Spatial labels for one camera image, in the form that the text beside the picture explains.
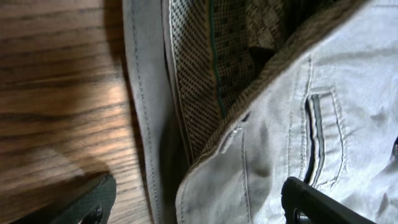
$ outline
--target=green stripe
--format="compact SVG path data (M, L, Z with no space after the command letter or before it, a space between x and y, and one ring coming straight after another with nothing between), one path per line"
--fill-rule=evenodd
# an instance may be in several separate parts
M214 11L214 1L210 0L210 11L209 11L209 20L210 20L210 41L211 41L211 49L213 51L213 70L216 76L216 89L217 89L217 100L220 105L221 115L225 118L225 107L223 101L221 100L221 78L217 69L217 50L215 44L215 35L214 35L214 19L213 19L213 11Z

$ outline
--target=black plastic object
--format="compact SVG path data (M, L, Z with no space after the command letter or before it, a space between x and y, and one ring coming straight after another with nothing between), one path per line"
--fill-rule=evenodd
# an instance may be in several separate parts
M287 224L374 224L295 177L285 181L282 206Z
M109 174L71 189L60 200L11 224L106 224L116 198L116 181Z

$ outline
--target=jacket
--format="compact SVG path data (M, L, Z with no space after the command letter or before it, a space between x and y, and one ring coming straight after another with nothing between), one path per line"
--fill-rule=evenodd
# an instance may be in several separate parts
M398 220L398 1L123 4L154 223L285 223L290 176Z

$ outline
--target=wood grain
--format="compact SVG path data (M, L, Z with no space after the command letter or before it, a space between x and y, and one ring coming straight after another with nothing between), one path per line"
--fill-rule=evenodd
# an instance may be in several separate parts
M0 223L110 170L109 223L150 223L121 0L0 1Z

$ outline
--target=welt pocket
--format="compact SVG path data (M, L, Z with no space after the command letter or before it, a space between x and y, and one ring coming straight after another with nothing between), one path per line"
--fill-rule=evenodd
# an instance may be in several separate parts
M307 98L311 155L305 181L315 188L333 186L343 168L343 141L336 104L330 89L313 90Z

